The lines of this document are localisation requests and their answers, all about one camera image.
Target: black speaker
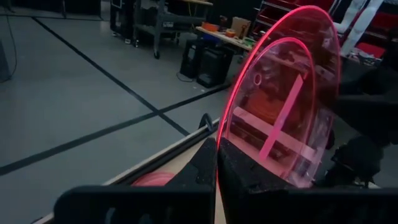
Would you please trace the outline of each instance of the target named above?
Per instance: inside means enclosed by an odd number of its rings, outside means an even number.
[[[180,73],[188,78],[196,78],[199,72],[203,50],[210,43],[204,40],[187,40],[182,55]]]
[[[197,82],[206,88],[224,83],[234,52],[207,47],[203,51]]]

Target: cable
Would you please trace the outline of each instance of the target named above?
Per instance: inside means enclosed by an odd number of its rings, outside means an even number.
[[[15,45],[14,34],[12,33],[12,29],[11,29],[11,25],[10,25],[10,19],[9,19],[8,13],[6,11],[6,8],[4,8],[4,12],[6,13],[7,25],[8,25],[8,29],[9,29],[11,40],[12,40],[12,46],[14,47],[15,64],[14,64],[14,69],[13,69],[11,75],[8,78],[6,78],[5,80],[1,80],[0,83],[4,83],[4,82],[10,80],[12,78],[12,76],[14,76],[15,71],[17,70],[17,65],[18,65],[17,47]]]
[[[194,13],[193,13],[193,15],[192,15],[191,3],[188,2],[188,12],[189,12],[189,16],[190,16],[190,17],[192,17],[192,16],[197,16],[197,4],[195,4],[195,11],[194,11]]]
[[[192,78],[192,79],[190,79],[190,80],[183,80],[183,79],[181,79],[180,78],[180,76],[179,76],[179,72],[177,72],[176,74],[175,74],[175,76],[178,78],[178,80],[180,80],[181,82],[193,82],[195,79],[194,78]]]

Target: metal cart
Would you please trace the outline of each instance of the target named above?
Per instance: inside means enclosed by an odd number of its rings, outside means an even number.
[[[162,33],[181,33],[181,32],[190,32],[190,29],[174,29],[170,27],[173,23],[179,24],[200,24],[201,22],[206,20],[206,15],[208,8],[213,4],[210,2],[202,1],[202,0],[173,0],[173,1],[183,1],[192,4],[201,4],[205,7],[205,11],[202,17],[196,16],[179,16],[176,14],[171,14],[165,12],[165,2],[166,0],[160,0],[158,3],[157,16],[156,16],[156,24],[155,26],[147,26],[141,23],[141,1],[136,1],[136,6],[134,10],[134,32],[133,32],[133,43],[135,47],[138,47],[138,36],[137,33],[139,30],[152,34],[154,36],[154,57],[156,59],[160,58],[159,53],[159,43],[160,43],[160,35]]]

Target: cardboard box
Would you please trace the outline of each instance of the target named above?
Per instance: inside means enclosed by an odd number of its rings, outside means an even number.
[[[251,21],[240,17],[232,18],[231,29],[235,30],[236,37],[243,39],[249,31]]]

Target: red neon edge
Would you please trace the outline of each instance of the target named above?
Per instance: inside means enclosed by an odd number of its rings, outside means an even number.
[[[261,54],[259,55],[259,57],[262,57],[271,47],[273,47],[273,46],[275,46],[275,45],[278,45],[278,44],[280,44],[280,43],[283,43],[283,42],[293,42],[293,43],[299,45],[301,48],[304,49],[306,55],[308,55],[308,57],[309,57],[309,59],[310,59],[310,61],[311,61],[311,73],[313,74],[313,75],[312,75],[312,83],[313,83],[312,95],[313,95],[313,97],[315,98],[316,86],[315,86],[315,68],[314,68],[313,63],[312,63],[312,62],[313,62],[313,59],[312,59],[312,55],[311,55],[309,49],[307,48],[307,46],[306,46],[302,41],[296,39],[295,37],[283,37],[283,38],[278,39],[278,40],[275,40],[274,42],[272,42],[271,44],[269,44],[269,45],[261,52]],[[307,126],[307,128],[306,128],[306,130],[305,130],[305,135],[304,135],[304,136],[305,136],[305,139],[308,137],[308,133],[309,133],[310,127],[311,127],[311,125],[312,125],[313,109],[314,109],[314,107],[315,107],[315,100],[314,100],[314,98],[313,98],[312,105],[311,105],[310,124]],[[227,129],[229,129],[229,124],[230,124],[230,121],[227,122]]]
[[[329,16],[329,14],[328,14],[327,12],[325,12],[323,9],[319,8],[318,6],[302,6],[302,7],[300,7],[300,8],[297,8],[297,9],[294,9],[294,10],[288,12],[288,13],[287,13],[286,15],[284,15],[281,19],[279,19],[279,20],[266,32],[266,34],[264,34],[264,35],[261,37],[260,41],[256,44],[255,48],[251,51],[249,58],[246,60],[246,63],[245,63],[245,65],[244,65],[244,67],[243,67],[241,73],[239,74],[238,80],[237,80],[237,82],[236,82],[236,84],[235,84],[235,86],[234,86],[234,88],[233,88],[233,90],[232,90],[231,97],[229,98],[228,103],[227,103],[227,106],[226,106],[226,108],[225,108],[224,115],[223,115],[222,119],[221,119],[220,122],[219,122],[219,125],[221,125],[221,127],[220,127],[220,130],[219,130],[219,133],[217,134],[217,149],[218,149],[218,147],[220,146],[221,135],[222,135],[222,133],[223,133],[223,126],[224,126],[224,123],[225,123],[226,116],[227,116],[227,114],[229,113],[229,110],[231,109],[232,102],[233,102],[233,100],[235,99],[235,96],[236,96],[236,94],[237,94],[237,90],[239,89],[239,87],[240,87],[240,85],[241,85],[241,83],[242,83],[244,74],[246,73],[246,70],[248,69],[248,66],[249,66],[250,62],[252,61],[254,55],[256,54],[256,52],[258,51],[258,49],[259,49],[259,47],[262,45],[262,43],[269,37],[269,34],[270,34],[272,31],[274,31],[274,29],[275,29],[282,21],[284,21],[288,16],[291,16],[292,14],[294,14],[294,13],[296,13],[296,12],[299,12],[299,11],[301,11],[301,10],[304,10],[304,9],[315,9],[315,10],[318,10],[318,11],[324,13],[324,15],[326,15],[326,17],[329,19],[329,21],[330,21],[330,23],[331,23],[331,27],[332,27],[332,29],[333,29],[334,36],[337,37],[337,31],[336,31],[336,27],[333,25],[333,20],[331,19],[331,17]],[[301,41],[299,41],[299,42],[300,42],[301,44],[304,45],[304,49],[308,50],[304,43],[302,43]],[[340,46],[338,45],[338,42],[335,42],[335,44],[336,44],[336,46],[337,46],[337,53],[338,53],[338,56],[339,56],[339,53],[340,53]],[[338,76],[337,76],[337,77],[338,77],[338,83],[340,83],[340,72],[341,72],[340,58],[337,59],[337,67],[338,67]]]

